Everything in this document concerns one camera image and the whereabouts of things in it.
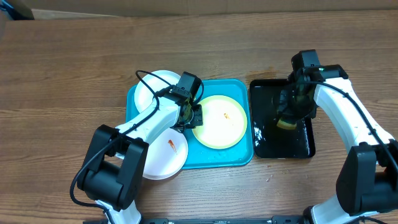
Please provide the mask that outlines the green yellow sponge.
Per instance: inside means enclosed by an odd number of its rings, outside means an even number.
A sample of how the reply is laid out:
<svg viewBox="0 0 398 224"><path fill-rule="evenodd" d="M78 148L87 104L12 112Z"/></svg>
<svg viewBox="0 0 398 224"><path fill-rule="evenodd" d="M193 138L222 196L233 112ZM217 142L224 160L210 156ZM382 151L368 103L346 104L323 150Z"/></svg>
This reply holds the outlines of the green yellow sponge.
<svg viewBox="0 0 398 224"><path fill-rule="evenodd" d="M279 118L276 126L282 129L292 130L297 127L297 120L281 117Z"/></svg>

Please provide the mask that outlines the light green plate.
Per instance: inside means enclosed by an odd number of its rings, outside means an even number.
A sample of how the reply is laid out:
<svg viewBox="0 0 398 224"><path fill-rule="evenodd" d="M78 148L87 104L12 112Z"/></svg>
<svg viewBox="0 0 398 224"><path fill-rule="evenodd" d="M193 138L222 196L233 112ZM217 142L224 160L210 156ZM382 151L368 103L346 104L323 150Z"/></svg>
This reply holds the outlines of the light green plate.
<svg viewBox="0 0 398 224"><path fill-rule="evenodd" d="M203 124L193 129L193 135L204 146L226 149L245 135L248 120L243 107L224 95L213 95L199 102Z"/></svg>

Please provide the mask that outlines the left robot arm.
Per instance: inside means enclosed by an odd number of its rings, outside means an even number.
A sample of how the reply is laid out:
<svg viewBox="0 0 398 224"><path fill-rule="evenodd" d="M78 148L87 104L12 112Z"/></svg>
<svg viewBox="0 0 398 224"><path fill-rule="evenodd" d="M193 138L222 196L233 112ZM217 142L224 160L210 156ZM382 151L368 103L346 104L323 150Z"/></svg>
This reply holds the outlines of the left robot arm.
<svg viewBox="0 0 398 224"><path fill-rule="evenodd" d="M197 125L199 86L170 85L154 93L153 102L134 119L116 128L98 127L82 167L70 186L72 201L102 209L108 223L140 223L134 206L150 144L166 129Z"/></svg>

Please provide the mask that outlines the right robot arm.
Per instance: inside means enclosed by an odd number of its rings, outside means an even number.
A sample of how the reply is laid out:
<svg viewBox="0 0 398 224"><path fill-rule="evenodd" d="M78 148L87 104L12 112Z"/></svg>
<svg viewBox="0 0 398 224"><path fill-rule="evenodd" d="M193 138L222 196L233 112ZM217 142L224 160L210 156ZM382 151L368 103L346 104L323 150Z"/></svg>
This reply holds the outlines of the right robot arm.
<svg viewBox="0 0 398 224"><path fill-rule="evenodd" d="M358 223L397 209L397 140L356 96L339 65L295 68L281 91L277 126L294 129L321 108L340 135L347 158L336 193L303 214L306 223Z"/></svg>

